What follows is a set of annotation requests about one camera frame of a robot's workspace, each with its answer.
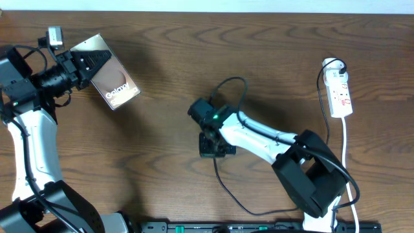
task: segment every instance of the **brown wooden surface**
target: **brown wooden surface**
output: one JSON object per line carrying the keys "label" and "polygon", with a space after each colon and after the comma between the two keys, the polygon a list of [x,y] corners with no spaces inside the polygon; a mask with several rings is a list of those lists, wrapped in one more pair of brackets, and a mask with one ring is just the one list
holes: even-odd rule
{"label": "brown wooden surface", "polygon": [[[200,159],[200,130],[187,110],[223,79],[244,76],[248,115],[325,138],[315,81],[322,60],[337,56],[349,67],[354,113],[347,117],[347,164],[362,192],[360,220],[379,221],[384,232],[414,231],[413,16],[3,12],[0,44],[36,46],[51,25],[63,27],[67,49],[100,33],[142,89],[117,111],[93,87],[75,91],[72,104],[57,110],[63,176],[101,214],[122,209],[136,219],[171,221],[301,219],[301,212],[244,213],[219,186],[212,161]],[[29,61],[41,65],[37,56]],[[228,84],[222,93],[235,104],[241,85]],[[341,122],[329,122],[331,148],[340,156]],[[6,128],[0,140],[4,207],[15,162]],[[239,150],[219,167],[251,211],[294,206],[269,164],[256,156]],[[338,216],[353,220],[349,208]]]}

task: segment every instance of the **white cord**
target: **white cord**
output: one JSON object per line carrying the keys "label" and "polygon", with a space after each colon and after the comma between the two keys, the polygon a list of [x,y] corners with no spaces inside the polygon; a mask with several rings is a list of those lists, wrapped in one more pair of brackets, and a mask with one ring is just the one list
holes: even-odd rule
{"label": "white cord", "polygon": [[[345,124],[345,118],[342,117],[342,131],[343,131],[343,146],[342,146],[342,166],[346,168],[346,149],[347,149],[347,126]],[[347,183],[347,193],[349,197],[349,201],[352,201],[352,192],[349,183]],[[351,205],[352,214],[354,215],[355,220],[355,233],[359,233],[360,231],[360,223],[358,221],[358,215],[356,215],[355,205]]]}

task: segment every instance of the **wood grain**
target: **wood grain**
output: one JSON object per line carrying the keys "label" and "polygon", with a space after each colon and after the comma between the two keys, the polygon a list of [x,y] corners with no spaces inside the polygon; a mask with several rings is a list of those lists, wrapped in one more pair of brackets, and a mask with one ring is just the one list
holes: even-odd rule
{"label": "wood grain", "polygon": [[[198,155],[199,127],[188,116],[223,79],[248,78],[243,110],[274,128],[326,136],[316,75],[329,56],[348,64],[354,113],[347,117],[348,167],[360,186],[361,221],[384,232],[413,232],[413,16],[347,14],[181,14],[144,12],[3,12],[0,44],[36,45],[50,25],[66,47],[100,33],[142,89],[111,111],[90,87],[57,110],[65,180],[101,214],[135,219],[273,221],[302,213],[253,217],[217,183],[212,161]],[[35,67],[41,60],[29,60]],[[240,83],[221,97],[235,104]],[[340,155],[342,126],[329,118]],[[0,129],[0,206],[14,189],[14,146]],[[223,181],[254,212],[294,205],[271,167],[239,150],[219,161]],[[349,209],[339,217],[352,221]]]}

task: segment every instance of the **power outlet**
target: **power outlet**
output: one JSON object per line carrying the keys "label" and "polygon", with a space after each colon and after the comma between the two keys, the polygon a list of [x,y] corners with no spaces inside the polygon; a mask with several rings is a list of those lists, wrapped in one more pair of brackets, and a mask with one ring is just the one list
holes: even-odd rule
{"label": "power outlet", "polygon": [[[333,59],[325,59],[322,65]],[[339,73],[343,66],[344,64],[341,61],[334,61],[323,69],[323,82],[327,89],[329,110],[334,118],[346,117],[353,112],[347,83],[348,73]]]}

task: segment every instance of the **white wall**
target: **white wall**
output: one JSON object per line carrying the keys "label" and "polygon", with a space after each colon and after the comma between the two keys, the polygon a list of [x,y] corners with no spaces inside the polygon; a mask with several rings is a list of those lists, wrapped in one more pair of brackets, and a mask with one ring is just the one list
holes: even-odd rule
{"label": "white wall", "polygon": [[414,0],[0,0],[3,10],[414,14]]}

